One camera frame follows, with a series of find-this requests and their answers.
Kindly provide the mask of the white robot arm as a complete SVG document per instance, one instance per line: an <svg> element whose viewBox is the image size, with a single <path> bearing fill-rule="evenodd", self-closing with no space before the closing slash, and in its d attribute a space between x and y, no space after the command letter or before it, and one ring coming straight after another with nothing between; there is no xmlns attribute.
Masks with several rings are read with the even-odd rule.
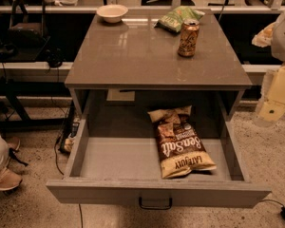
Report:
<svg viewBox="0 0 285 228"><path fill-rule="evenodd" d="M269 127L285 114L285 10L253 38L252 44L261 48L270 46L272 56L282 62L279 69L265 73L256 105L254 123Z"/></svg>

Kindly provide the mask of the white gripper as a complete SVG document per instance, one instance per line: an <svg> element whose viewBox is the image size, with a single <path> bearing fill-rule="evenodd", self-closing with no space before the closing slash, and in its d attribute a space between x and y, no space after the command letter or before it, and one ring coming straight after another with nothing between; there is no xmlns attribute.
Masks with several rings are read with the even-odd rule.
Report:
<svg viewBox="0 0 285 228"><path fill-rule="evenodd" d="M252 44L265 48L272 43L275 23L254 36ZM274 125L285 114L285 63L279 69L269 69L263 78L261 98L256 105L254 124L261 127Z"/></svg>

